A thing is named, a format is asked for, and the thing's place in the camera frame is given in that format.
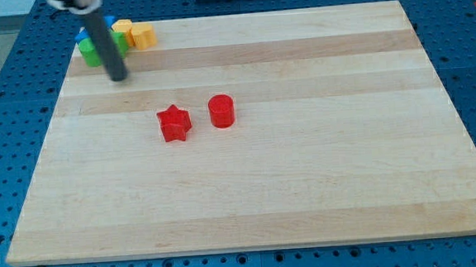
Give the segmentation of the white and black rod mount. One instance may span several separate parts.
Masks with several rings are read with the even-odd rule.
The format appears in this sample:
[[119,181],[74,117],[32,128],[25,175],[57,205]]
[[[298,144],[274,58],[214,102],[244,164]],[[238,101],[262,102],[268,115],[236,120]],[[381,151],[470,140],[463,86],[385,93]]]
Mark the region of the white and black rod mount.
[[99,9],[102,0],[46,0],[57,10],[69,11],[76,15],[86,15]]

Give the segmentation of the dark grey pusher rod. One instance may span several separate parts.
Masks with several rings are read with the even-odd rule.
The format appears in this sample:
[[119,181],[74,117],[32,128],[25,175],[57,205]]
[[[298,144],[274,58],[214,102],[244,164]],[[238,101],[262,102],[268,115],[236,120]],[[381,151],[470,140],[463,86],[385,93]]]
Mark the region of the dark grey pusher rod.
[[107,76],[112,82],[124,81],[128,77],[127,68],[111,33],[107,29],[107,23],[104,21],[101,9],[87,11],[79,17],[92,39]]

